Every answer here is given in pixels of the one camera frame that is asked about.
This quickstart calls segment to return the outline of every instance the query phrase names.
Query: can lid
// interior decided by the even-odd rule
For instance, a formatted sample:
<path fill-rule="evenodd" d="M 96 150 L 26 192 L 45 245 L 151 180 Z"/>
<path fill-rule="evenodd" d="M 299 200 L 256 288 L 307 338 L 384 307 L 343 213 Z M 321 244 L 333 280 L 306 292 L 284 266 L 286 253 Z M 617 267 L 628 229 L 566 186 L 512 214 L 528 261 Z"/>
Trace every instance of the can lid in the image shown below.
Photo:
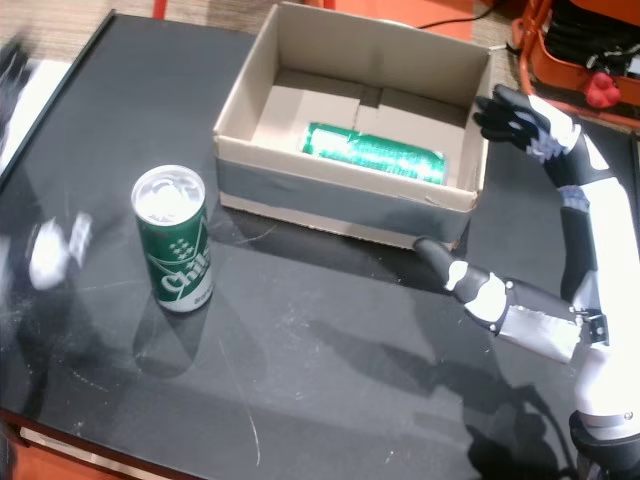
<path fill-rule="evenodd" d="M 204 183 L 196 172 L 163 165 L 142 175 L 131 192 L 136 215 L 153 225 L 177 225 L 191 218 L 204 203 Z"/>

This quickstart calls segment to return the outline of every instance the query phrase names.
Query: cardboard box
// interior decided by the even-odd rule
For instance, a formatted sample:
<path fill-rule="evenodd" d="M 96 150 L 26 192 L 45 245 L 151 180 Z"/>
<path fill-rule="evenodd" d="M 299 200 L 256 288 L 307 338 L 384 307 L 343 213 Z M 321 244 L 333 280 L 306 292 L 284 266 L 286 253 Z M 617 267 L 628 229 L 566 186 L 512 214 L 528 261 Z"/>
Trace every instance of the cardboard box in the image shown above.
<path fill-rule="evenodd" d="M 471 119 L 488 49 L 384 21 L 273 7 L 214 129 L 222 205 L 410 248 L 453 244 L 484 183 Z M 446 185 L 301 153 L 310 122 L 443 152 Z"/>

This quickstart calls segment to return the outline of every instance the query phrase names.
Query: black table surface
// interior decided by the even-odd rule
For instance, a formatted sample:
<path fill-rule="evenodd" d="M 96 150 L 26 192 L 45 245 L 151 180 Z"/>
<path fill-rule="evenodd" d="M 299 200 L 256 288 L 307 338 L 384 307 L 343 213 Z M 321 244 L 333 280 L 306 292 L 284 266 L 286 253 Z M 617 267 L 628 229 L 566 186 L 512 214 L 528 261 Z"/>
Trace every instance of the black table surface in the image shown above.
<path fill-rule="evenodd" d="M 251 42 L 117 16 L 73 78 L 0 196 L 0 234 L 84 211 L 94 236 L 63 285 L 14 282 L 0 407 L 204 478 L 560 478 L 576 365 L 492 341 L 411 252 L 218 205 L 211 128 Z M 129 200 L 167 163 L 208 189 L 215 291 L 184 316 L 150 294 Z M 557 293 L 559 205 L 492 145 L 462 250 Z"/>

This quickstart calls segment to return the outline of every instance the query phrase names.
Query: aluminum can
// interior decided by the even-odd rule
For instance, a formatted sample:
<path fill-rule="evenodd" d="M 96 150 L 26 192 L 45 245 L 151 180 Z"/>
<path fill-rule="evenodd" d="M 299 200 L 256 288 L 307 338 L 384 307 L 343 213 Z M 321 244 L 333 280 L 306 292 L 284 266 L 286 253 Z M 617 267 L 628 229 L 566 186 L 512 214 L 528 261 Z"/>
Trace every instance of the aluminum can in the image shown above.
<path fill-rule="evenodd" d="M 304 153 L 445 185 L 447 161 L 440 152 L 322 123 L 307 129 Z"/>
<path fill-rule="evenodd" d="M 190 312 L 213 292 L 204 200 L 202 179 L 178 165 L 149 170 L 131 192 L 153 292 L 167 310 Z"/>

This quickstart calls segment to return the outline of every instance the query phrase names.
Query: robotic hand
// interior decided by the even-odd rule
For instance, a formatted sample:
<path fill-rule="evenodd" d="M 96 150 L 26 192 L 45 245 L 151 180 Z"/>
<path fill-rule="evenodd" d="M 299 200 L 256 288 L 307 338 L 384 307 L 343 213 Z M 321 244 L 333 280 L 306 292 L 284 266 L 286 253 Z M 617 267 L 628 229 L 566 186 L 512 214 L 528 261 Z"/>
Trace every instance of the robotic hand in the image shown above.
<path fill-rule="evenodd" d="M 492 99 L 478 97 L 477 104 L 482 135 L 534 157 L 562 196 L 562 299 L 455 259 L 432 240 L 418 239 L 414 248 L 471 318 L 498 337 L 568 362 L 589 324 L 572 439 L 589 459 L 589 478 L 601 475 L 596 470 L 638 478 L 640 322 L 633 312 L 640 260 L 626 191 L 580 125 L 540 98 L 498 85 Z"/>

